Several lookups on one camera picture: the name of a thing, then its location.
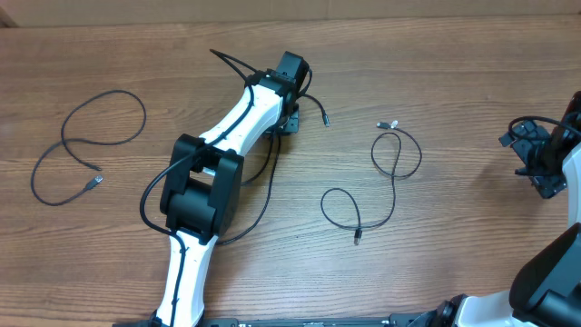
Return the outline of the black thin cable silver tip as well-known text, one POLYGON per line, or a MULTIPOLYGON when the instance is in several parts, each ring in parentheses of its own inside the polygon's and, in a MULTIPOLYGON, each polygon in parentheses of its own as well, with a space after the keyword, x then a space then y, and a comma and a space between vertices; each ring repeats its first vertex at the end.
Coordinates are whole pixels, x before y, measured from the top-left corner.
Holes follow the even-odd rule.
MULTIPOLYGON (((319 99, 317 99, 316 97, 314 97, 311 94, 304 94, 301 95, 300 98, 305 97, 307 99, 310 99, 311 101, 313 101, 320 109, 320 113, 321 113, 321 118, 322 118, 322 122, 325 125, 325 127, 330 127, 330 120, 329 117, 324 109, 323 104, 320 102, 319 99)), ((270 173, 270 177, 269 177, 269 183, 268 183, 268 188, 267 188, 267 195, 266 195, 266 199, 265 199, 265 203, 262 207, 262 210, 260 212, 260 214, 258 215, 258 217, 256 218, 256 220, 254 221, 254 223, 249 226, 247 229, 245 229, 243 232, 239 233, 238 235, 226 239, 226 240, 221 240, 218 241, 216 243, 217 246, 225 246, 225 245, 229 245, 232 243, 235 243, 237 241, 239 241, 241 238, 243 238, 244 236, 246 236, 248 233, 250 233, 251 231, 253 231, 257 225, 260 223, 263 215, 266 213, 268 206, 269 206, 269 202, 271 199, 271 191, 272 191, 272 185, 273 185, 273 179, 274 179, 274 175, 276 172, 276 168, 277 168, 277 164, 279 161, 279 156, 281 153, 281 136, 279 136, 278 134, 274 134, 271 139, 270 139, 270 143, 269 143, 269 151, 267 154, 267 158, 263 164, 263 166, 261 167, 261 169, 253 176, 251 177, 249 180, 244 181, 241 183, 242 186, 245 186, 247 184, 252 183, 254 180, 258 179, 260 177, 260 175, 262 174, 262 172, 266 169, 267 165, 270 163, 270 158, 271 158, 271 154, 272 154, 272 148, 274 145, 274 140, 277 140, 277 148, 276 148, 276 153, 275 153, 275 157, 274 157, 274 163, 272 164, 272 168, 271 168, 271 173, 270 173)))

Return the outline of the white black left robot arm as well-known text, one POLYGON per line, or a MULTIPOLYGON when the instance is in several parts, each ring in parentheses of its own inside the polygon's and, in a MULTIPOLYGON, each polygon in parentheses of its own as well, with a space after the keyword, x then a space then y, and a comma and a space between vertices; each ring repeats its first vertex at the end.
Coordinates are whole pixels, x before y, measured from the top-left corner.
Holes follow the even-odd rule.
POLYGON ((229 228, 240 199, 244 157, 265 133, 284 129, 309 85, 309 64, 283 54, 278 66, 245 75, 240 101, 211 130, 181 135, 163 182, 161 229, 170 240, 170 263, 160 306, 148 326, 196 326, 204 315, 203 292, 214 247, 229 228))

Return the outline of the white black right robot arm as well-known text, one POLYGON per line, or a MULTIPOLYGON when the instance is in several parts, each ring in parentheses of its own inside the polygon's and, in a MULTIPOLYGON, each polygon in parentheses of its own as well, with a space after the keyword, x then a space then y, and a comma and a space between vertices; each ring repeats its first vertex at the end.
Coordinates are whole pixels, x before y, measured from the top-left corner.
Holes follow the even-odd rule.
POLYGON ((544 199, 567 192, 567 229, 518 272, 509 290, 459 295, 409 321, 411 326, 527 327, 580 324, 580 95, 559 120, 521 116, 500 137, 544 199), (544 124, 554 129, 548 132, 544 124))

